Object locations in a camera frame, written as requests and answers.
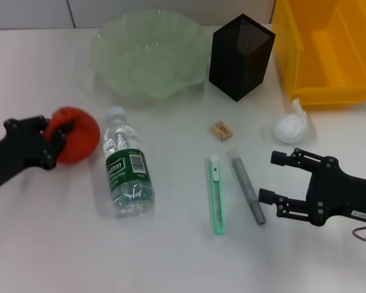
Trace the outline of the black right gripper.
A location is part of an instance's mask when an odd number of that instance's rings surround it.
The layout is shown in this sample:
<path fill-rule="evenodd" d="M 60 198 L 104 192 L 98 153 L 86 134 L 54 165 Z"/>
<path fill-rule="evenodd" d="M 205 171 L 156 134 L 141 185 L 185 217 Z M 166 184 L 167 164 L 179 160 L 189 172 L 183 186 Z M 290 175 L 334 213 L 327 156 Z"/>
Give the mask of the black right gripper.
<path fill-rule="evenodd" d="M 271 163 L 312 173 L 306 201 L 259 189 L 259 202 L 275 205 L 279 218 L 307 220 L 308 205 L 309 221 L 315 226 L 323 226 L 327 219 L 338 215 L 366 222 L 366 179 L 343 172 L 336 158 L 295 148 L 289 156 L 273 151 Z"/>

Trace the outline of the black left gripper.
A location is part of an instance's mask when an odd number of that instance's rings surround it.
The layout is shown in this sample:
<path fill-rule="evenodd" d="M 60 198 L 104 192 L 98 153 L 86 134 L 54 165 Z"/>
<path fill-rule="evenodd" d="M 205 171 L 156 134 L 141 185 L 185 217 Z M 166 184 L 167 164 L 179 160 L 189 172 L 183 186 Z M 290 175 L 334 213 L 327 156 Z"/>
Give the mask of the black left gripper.
<path fill-rule="evenodd" d="M 3 123 L 7 133 L 0 140 L 0 186 L 27 168 L 56 167 L 74 123 L 65 123 L 48 135 L 45 129 L 49 122 L 49 118 L 38 115 L 20 120 L 10 118 Z"/>

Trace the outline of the grey marker pen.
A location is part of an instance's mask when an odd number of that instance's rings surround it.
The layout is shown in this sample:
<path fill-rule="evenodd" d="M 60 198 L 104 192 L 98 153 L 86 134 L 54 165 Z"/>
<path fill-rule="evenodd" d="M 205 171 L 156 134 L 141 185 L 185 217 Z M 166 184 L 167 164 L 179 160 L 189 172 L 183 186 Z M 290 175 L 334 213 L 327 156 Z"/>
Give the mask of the grey marker pen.
<path fill-rule="evenodd" d="M 229 150 L 226 154 L 231 162 L 232 168 L 240 184 L 240 188 L 242 189 L 243 195 L 256 223 L 258 225 L 266 224 L 267 220 L 264 216 L 254 187 L 243 164 L 242 158 L 240 157 L 237 150 Z"/>

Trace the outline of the white paper ball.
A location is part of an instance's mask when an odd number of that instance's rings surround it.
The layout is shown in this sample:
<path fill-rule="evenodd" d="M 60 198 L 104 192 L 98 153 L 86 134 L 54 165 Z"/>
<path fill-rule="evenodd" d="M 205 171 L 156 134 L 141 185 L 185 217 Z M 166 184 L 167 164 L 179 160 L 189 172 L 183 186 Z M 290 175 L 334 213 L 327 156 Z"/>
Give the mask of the white paper ball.
<path fill-rule="evenodd" d="M 293 145 L 303 141 L 310 130 L 310 118 L 300 99 L 291 102 L 291 109 L 273 125 L 273 137 L 281 143 Z"/>

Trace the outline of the green utility knife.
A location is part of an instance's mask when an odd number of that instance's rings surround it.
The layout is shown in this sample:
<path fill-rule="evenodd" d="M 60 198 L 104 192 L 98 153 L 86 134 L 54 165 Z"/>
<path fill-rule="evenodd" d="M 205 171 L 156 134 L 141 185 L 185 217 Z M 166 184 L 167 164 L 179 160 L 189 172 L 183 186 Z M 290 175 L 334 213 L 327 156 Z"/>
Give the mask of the green utility knife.
<path fill-rule="evenodd" d="M 220 158 L 217 155 L 211 155 L 205 160 L 205 163 L 212 228 L 216 235 L 222 236 L 225 234 L 226 222 L 224 217 Z"/>

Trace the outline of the tan eraser block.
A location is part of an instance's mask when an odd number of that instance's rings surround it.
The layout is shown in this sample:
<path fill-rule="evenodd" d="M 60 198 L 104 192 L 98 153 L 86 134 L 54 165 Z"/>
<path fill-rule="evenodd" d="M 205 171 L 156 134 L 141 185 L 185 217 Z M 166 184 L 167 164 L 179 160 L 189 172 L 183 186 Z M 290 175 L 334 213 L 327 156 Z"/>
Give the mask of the tan eraser block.
<path fill-rule="evenodd" d="M 226 141 L 233 136 L 233 131 L 223 121 L 218 121 L 212 125 L 212 132 L 222 141 Z"/>

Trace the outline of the clear water bottle green label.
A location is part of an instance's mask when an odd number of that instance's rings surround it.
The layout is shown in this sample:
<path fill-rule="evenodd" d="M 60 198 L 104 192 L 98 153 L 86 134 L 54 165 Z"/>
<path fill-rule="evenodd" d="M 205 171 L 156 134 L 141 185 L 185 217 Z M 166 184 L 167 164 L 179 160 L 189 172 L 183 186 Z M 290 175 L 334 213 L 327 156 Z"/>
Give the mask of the clear water bottle green label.
<path fill-rule="evenodd" d="M 154 206 L 155 198 L 141 141 L 123 108 L 110 108 L 105 119 L 103 152 L 117 216 L 140 215 Z"/>

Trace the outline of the green glass fruit bowl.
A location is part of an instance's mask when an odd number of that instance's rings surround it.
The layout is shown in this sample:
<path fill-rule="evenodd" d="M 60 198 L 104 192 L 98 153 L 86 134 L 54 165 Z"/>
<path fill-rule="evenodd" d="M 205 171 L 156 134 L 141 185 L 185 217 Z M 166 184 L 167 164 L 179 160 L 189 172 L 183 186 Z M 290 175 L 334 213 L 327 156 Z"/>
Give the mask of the green glass fruit bowl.
<path fill-rule="evenodd" d="M 205 80 L 211 44 L 202 26 L 163 9 L 134 11 L 100 28 L 90 66 L 117 94 L 154 101 Z"/>

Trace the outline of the black mesh pen holder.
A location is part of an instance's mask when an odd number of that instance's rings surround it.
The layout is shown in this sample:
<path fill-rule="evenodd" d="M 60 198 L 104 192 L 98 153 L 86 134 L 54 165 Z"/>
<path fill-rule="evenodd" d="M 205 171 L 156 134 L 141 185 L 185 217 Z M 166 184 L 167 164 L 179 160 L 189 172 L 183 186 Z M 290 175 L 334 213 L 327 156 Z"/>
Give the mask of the black mesh pen holder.
<path fill-rule="evenodd" d="M 240 101 L 264 81 L 276 34 L 245 14 L 213 33 L 209 82 Z"/>

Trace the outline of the yellow plastic bin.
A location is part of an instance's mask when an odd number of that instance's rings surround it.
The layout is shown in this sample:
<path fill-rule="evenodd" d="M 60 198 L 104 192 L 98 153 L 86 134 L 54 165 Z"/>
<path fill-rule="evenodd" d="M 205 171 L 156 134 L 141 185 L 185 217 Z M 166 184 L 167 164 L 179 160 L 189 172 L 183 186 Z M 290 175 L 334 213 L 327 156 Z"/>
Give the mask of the yellow plastic bin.
<path fill-rule="evenodd" d="M 366 0 L 276 0 L 274 54 L 289 100 L 366 101 Z"/>

